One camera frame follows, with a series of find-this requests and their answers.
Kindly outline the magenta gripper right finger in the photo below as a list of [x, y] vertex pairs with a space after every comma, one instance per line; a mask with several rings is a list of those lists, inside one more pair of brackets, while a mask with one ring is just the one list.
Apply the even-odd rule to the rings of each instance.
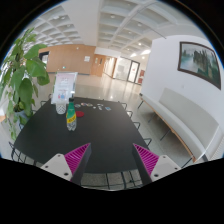
[[180, 170], [180, 167], [167, 155], [158, 156], [140, 145], [133, 144], [132, 153], [143, 185]]

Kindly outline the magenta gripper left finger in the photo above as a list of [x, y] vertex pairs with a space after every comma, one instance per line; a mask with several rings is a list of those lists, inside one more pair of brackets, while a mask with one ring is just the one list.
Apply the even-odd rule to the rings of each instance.
[[81, 183], [82, 176], [91, 155], [91, 144], [84, 144], [67, 154], [56, 154], [41, 168], [76, 185]]

